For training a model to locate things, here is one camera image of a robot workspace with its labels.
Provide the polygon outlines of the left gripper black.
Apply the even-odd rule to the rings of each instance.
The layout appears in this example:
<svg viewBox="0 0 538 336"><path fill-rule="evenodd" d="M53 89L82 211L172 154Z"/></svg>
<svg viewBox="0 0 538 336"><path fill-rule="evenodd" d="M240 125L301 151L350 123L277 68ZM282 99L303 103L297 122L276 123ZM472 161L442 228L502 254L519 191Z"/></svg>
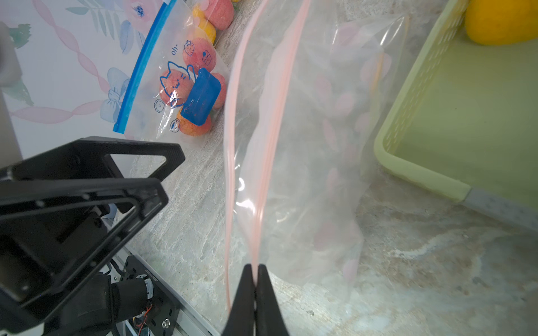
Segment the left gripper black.
<svg viewBox="0 0 538 336"><path fill-rule="evenodd" d="M158 156L126 179L114 155ZM87 137L1 169L1 328L53 317L168 203L179 144Z"/></svg>

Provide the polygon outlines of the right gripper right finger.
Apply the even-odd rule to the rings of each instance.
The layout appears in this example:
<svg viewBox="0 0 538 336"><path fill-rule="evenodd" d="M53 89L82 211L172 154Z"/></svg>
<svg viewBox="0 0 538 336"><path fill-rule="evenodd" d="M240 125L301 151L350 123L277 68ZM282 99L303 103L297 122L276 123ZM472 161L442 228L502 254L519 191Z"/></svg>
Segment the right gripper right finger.
<svg viewBox="0 0 538 336"><path fill-rule="evenodd" d="M265 265L258 267L255 288L255 328L257 336L289 336Z"/></svg>

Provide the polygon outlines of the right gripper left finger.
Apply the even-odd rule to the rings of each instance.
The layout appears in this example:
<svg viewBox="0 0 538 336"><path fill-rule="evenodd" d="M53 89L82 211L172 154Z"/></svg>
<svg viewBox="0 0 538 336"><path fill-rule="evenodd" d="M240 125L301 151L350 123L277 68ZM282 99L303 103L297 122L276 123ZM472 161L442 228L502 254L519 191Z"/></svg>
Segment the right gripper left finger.
<svg viewBox="0 0 538 336"><path fill-rule="evenodd" d="M252 266L243 268L235 299L222 336L253 336L255 325L255 290Z"/></svg>

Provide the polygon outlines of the blue zipper clear bag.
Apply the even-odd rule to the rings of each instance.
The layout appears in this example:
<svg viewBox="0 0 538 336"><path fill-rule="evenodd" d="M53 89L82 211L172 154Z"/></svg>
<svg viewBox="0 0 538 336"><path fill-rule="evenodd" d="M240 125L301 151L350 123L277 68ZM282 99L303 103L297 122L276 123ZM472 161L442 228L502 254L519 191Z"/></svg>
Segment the blue zipper clear bag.
<svg viewBox="0 0 538 336"><path fill-rule="evenodd" d="M224 107L229 71L211 22L185 1L164 1L128 82L116 133L179 141L210 133Z"/></svg>

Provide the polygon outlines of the pink zipper clear bag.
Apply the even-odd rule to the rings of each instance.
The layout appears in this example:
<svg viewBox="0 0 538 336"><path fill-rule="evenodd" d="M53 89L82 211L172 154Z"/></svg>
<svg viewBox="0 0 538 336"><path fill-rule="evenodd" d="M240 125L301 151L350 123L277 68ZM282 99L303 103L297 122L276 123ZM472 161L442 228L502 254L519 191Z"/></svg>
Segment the pink zipper clear bag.
<svg viewBox="0 0 538 336"><path fill-rule="evenodd" d="M186 3L191 8L194 26L201 29L213 45L231 26L241 5L240 0L197 0Z"/></svg>
<svg viewBox="0 0 538 336"><path fill-rule="evenodd" d="M252 267L345 299L364 235L374 139L409 30L403 14L341 22L335 1L262 1L224 108L225 247Z"/></svg>

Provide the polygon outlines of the pink peach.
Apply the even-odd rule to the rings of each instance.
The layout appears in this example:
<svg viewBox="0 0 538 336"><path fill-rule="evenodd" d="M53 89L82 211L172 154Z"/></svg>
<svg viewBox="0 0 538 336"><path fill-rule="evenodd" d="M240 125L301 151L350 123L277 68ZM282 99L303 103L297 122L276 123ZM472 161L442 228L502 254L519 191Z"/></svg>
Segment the pink peach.
<svg viewBox="0 0 538 336"><path fill-rule="evenodd" d="M196 75L201 69L211 72L217 65L216 51L213 45L204 38L186 40L182 57L187 66L193 67Z"/></svg>
<svg viewBox="0 0 538 336"><path fill-rule="evenodd" d="M209 0L207 8L204 10L206 18L218 30L226 30L231 25L235 9L231 0Z"/></svg>

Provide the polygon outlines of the green plastic basket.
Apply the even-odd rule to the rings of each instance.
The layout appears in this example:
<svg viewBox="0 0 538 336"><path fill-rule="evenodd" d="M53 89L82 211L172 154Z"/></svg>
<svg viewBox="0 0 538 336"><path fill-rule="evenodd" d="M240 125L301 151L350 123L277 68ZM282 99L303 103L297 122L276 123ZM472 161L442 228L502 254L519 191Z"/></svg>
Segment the green plastic basket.
<svg viewBox="0 0 538 336"><path fill-rule="evenodd" d="M450 1L375 140L391 174L537 229L537 42L486 47Z"/></svg>

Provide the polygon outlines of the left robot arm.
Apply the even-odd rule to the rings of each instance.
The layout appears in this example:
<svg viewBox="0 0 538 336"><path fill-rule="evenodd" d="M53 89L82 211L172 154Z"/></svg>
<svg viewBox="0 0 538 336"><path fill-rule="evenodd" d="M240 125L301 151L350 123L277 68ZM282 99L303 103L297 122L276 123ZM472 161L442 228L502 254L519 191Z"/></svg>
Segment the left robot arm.
<svg viewBox="0 0 538 336"><path fill-rule="evenodd" d="M1 169L1 332L106 335L152 283L102 269L168 203L179 144L87 137Z"/></svg>

